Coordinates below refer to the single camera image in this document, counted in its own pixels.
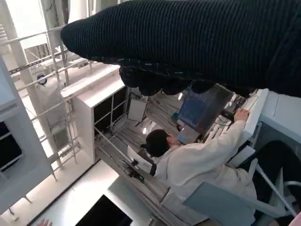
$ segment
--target white cabinet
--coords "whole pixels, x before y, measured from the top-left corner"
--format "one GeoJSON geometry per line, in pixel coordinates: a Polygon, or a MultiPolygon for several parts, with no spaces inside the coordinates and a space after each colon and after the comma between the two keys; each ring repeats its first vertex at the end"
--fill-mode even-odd
{"type": "Polygon", "coordinates": [[[40,140],[1,57],[0,123],[2,126],[5,124],[9,131],[1,136],[0,158],[7,157],[16,149],[22,152],[0,167],[1,214],[52,173],[40,140]]]}
{"type": "Polygon", "coordinates": [[[90,84],[81,94],[73,98],[79,142],[91,164],[96,161],[94,140],[97,132],[94,126],[100,131],[105,131],[122,117],[125,113],[126,95],[127,88],[118,70],[115,70],[90,84]]]}

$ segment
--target metal scaffolding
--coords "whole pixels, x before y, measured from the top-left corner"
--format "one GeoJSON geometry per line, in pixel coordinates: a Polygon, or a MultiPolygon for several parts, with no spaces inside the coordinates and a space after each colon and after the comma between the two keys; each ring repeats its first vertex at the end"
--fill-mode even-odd
{"type": "MultiPolygon", "coordinates": [[[[42,12],[43,12],[43,15],[44,15],[47,30],[43,31],[43,32],[35,33],[35,34],[32,34],[32,35],[28,35],[28,36],[25,36],[25,37],[18,37],[15,26],[14,26],[14,23],[13,23],[13,19],[11,17],[9,8],[7,6],[7,3],[6,3],[5,0],[0,0],[0,21],[3,24],[6,35],[8,37],[8,41],[0,43],[0,46],[5,46],[5,45],[10,45],[11,46],[12,53],[13,53],[13,56],[16,60],[16,63],[17,63],[18,67],[15,68],[15,69],[10,70],[9,73],[12,75],[12,74],[15,74],[17,72],[20,72],[20,78],[24,82],[25,85],[21,88],[18,88],[17,91],[20,92],[22,90],[27,90],[28,96],[29,96],[29,98],[31,100],[31,103],[33,105],[33,108],[34,108],[34,110],[37,114],[35,117],[33,117],[31,119],[31,121],[34,122],[35,120],[39,120],[39,122],[41,124],[41,127],[44,131],[44,134],[45,134],[45,136],[42,139],[40,139],[40,142],[42,143],[46,140],[49,142],[49,144],[51,146],[51,149],[54,153],[49,158],[51,159],[51,162],[57,161],[58,165],[59,165],[58,168],[53,170],[53,176],[56,179],[55,171],[57,169],[59,169],[60,167],[62,167],[63,164],[66,161],[68,161],[70,158],[68,158],[64,163],[61,162],[61,156],[58,154],[59,150],[57,149],[57,146],[56,146],[55,141],[54,141],[54,134],[62,131],[63,129],[67,129],[67,131],[68,131],[68,140],[69,140],[67,145],[71,146],[71,150],[73,152],[72,157],[74,158],[74,160],[76,162],[76,153],[78,151],[76,152],[76,150],[75,150],[74,142],[77,140],[77,137],[72,137],[73,133],[71,131],[74,131],[74,128],[72,128],[72,123],[71,123],[71,121],[72,121],[72,118],[71,118],[72,107],[70,106],[70,103],[69,103],[69,101],[74,96],[70,96],[66,99],[61,98],[61,101],[58,104],[55,104],[55,105],[51,106],[48,109],[44,109],[42,103],[40,102],[39,95],[36,91],[35,84],[37,84],[37,83],[39,83],[39,82],[41,82],[41,81],[43,81],[43,80],[45,80],[49,77],[55,76],[56,79],[57,79],[58,91],[60,91],[63,87],[60,86],[61,79],[60,79],[59,73],[60,72],[65,73],[66,85],[68,85],[69,84],[68,83],[69,82],[68,69],[72,68],[72,67],[76,67],[77,65],[79,65],[83,62],[86,62],[87,60],[86,59],[81,59],[81,60],[78,60],[76,63],[73,63],[73,64],[70,64],[70,65],[66,66],[66,58],[64,58],[64,55],[68,51],[63,49],[63,43],[62,42],[61,42],[61,45],[60,45],[61,51],[55,53],[54,47],[51,43],[52,40],[49,38],[49,36],[53,32],[60,31],[63,28],[63,26],[58,26],[58,27],[50,29],[47,18],[45,17],[46,11],[45,11],[45,7],[44,7],[44,1],[41,0],[40,3],[41,3],[41,8],[42,8],[42,12]],[[20,41],[25,40],[25,39],[29,39],[29,38],[32,38],[32,37],[35,37],[35,36],[38,36],[38,35],[41,35],[41,34],[45,34],[47,36],[48,48],[50,50],[50,55],[46,56],[42,59],[36,60],[34,62],[28,63],[20,41]],[[60,56],[60,55],[63,56],[63,62],[64,62],[63,65],[64,65],[64,67],[58,69],[58,65],[57,65],[57,62],[55,60],[55,57],[60,56]],[[47,74],[46,76],[34,81],[33,78],[32,78],[32,73],[30,71],[30,67],[35,66],[37,64],[40,64],[40,63],[42,63],[46,60],[49,60],[49,59],[53,60],[53,67],[55,69],[54,72],[52,72],[50,74],[47,74]],[[57,108],[61,105],[64,105],[65,124],[59,130],[57,130],[55,132],[52,132],[50,127],[49,127],[47,118],[46,118],[46,113],[54,110],[55,108],[57,108]]],[[[10,134],[11,133],[7,133],[7,134],[1,136],[0,140],[6,138],[10,134]]],[[[17,161],[20,157],[22,157],[22,156],[18,156],[16,159],[13,159],[12,162],[17,161]]],[[[6,177],[5,174],[1,173],[1,172],[0,172],[0,176],[3,177],[3,178],[6,177]]]]}

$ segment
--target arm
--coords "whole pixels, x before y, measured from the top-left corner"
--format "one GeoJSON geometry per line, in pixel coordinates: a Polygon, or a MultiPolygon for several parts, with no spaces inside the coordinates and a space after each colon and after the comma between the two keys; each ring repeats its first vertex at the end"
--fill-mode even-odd
{"type": "Polygon", "coordinates": [[[244,109],[238,109],[234,115],[235,123],[218,138],[209,141],[204,149],[206,157],[212,161],[215,166],[223,165],[234,156],[238,151],[238,143],[244,131],[249,112],[244,109]]]}
{"type": "Polygon", "coordinates": [[[190,165],[192,162],[201,171],[212,170],[224,165],[238,151],[238,143],[243,134],[249,112],[239,109],[235,114],[235,123],[219,137],[206,144],[191,144],[182,149],[189,151],[185,158],[190,165]]]}
{"type": "Polygon", "coordinates": [[[238,143],[245,128],[246,121],[236,121],[225,133],[209,141],[204,147],[211,158],[217,158],[225,164],[238,151],[238,143]]]}

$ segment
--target white panel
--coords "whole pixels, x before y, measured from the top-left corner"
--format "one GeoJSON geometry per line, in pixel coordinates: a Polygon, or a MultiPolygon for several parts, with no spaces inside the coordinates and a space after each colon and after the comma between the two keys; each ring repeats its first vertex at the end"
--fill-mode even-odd
{"type": "Polygon", "coordinates": [[[134,121],[142,121],[146,104],[146,102],[131,99],[130,109],[128,111],[127,118],[134,121]]]}
{"type": "Polygon", "coordinates": [[[301,143],[301,98],[269,92],[261,120],[301,143]]]}
{"type": "Polygon", "coordinates": [[[95,163],[94,152],[94,111],[80,99],[73,99],[74,118],[83,151],[89,157],[91,164],[95,163]]]}
{"type": "Polygon", "coordinates": [[[0,181],[0,213],[2,213],[50,175],[52,169],[21,98],[1,58],[0,78],[6,80],[8,88],[10,88],[15,97],[16,105],[19,108],[16,114],[11,115],[5,120],[5,124],[24,154],[23,158],[5,171],[4,174],[8,180],[2,179],[0,181]]]}

